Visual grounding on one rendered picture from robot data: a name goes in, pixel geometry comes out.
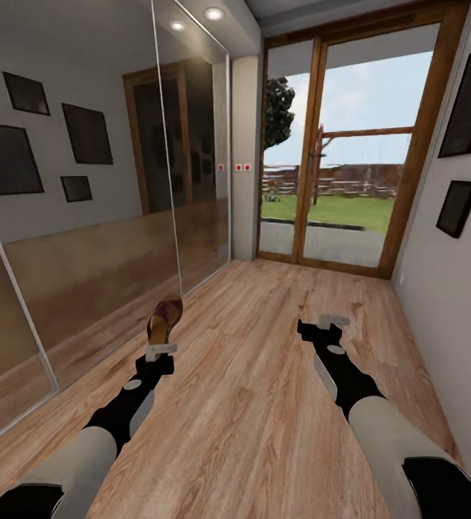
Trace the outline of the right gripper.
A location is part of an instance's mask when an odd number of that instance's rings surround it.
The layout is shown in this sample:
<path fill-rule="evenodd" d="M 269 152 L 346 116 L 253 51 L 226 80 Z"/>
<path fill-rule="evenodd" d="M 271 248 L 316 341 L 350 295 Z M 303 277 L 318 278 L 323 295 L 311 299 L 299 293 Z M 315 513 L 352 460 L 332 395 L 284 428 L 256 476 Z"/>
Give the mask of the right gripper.
<path fill-rule="evenodd" d="M 314 347 L 316 340 L 318 340 L 320 336 L 332 337 L 332 339 L 337 342 L 341 340 L 341 330 L 339 327 L 330 326 L 328 331 L 326 329 L 319 329 L 317 324 L 307 324 L 303 323 L 301 320 L 298 321 L 297 332 L 302 334 L 302 340 L 312 342 Z"/>

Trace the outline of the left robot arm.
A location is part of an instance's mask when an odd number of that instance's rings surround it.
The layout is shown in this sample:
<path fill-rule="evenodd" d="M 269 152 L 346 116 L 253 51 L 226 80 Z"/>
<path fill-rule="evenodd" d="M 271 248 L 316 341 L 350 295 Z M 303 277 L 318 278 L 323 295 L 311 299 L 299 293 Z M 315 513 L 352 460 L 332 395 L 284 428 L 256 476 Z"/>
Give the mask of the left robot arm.
<path fill-rule="evenodd" d="M 153 407 L 154 388 L 174 372 L 177 344 L 149 345 L 137 372 L 60 450 L 0 496 L 0 519 L 84 519 L 108 471 Z"/>

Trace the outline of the sandal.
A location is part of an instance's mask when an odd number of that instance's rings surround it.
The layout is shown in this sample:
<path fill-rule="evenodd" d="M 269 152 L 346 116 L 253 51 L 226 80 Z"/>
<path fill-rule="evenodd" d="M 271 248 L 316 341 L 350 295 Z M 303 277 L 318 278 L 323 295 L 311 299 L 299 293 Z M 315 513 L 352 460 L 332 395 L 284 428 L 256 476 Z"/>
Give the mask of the sandal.
<path fill-rule="evenodd" d="M 148 345 L 169 343 L 171 330 L 180 322 L 183 303 L 176 293 L 170 293 L 158 302 L 151 322 L 147 325 Z"/>

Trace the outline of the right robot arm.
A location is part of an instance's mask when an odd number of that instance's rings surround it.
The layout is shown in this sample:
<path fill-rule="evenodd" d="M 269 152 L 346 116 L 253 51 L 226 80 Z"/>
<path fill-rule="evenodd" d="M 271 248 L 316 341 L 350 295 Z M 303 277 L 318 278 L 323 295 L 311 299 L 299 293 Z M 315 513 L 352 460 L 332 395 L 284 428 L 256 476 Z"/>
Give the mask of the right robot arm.
<path fill-rule="evenodd" d="M 414 427 L 339 344 L 350 318 L 298 321 L 316 349 L 314 369 L 359 441 L 392 519 L 471 519 L 471 478 L 452 456 Z"/>

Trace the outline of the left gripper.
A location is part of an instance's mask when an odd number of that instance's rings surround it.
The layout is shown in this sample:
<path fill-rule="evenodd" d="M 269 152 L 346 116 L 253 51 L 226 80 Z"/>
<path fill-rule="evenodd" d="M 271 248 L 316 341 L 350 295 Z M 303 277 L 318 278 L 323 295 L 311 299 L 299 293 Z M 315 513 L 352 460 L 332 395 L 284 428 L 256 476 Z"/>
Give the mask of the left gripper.
<path fill-rule="evenodd" d="M 143 369 L 149 369 L 158 375 L 158 381 L 161 376 L 174 372 L 174 356 L 161 355 L 155 362 L 146 362 L 144 356 L 143 358 L 138 358 L 135 364 L 138 373 L 142 372 Z"/>

